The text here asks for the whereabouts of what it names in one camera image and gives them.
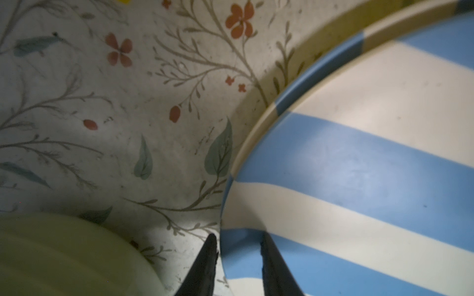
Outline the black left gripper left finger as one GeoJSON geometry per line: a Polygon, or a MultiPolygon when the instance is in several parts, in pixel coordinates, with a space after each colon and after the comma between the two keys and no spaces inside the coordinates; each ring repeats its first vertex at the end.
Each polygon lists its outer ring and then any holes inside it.
{"type": "Polygon", "coordinates": [[[217,259],[217,237],[210,234],[175,296],[213,296],[217,259]]]}

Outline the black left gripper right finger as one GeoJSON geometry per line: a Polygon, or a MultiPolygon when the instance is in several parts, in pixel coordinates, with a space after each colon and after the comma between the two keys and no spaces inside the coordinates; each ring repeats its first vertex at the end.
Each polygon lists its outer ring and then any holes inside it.
{"type": "Polygon", "coordinates": [[[265,296],[303,296],[290,269],[285,263],[274,240],[264,233],[260,245],[262,255],[262,280],[265,296]]]}

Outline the blue white striped plate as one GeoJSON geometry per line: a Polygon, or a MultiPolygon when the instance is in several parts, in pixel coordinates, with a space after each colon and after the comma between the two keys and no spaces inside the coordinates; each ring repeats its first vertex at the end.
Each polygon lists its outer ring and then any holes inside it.
{"type": "Polygon", "coordinates": [[[263,234],[308,296],[474,293],[474,4],[367,28],[278,99],[223,205],[232,293],[261,296],[263,234]]]}

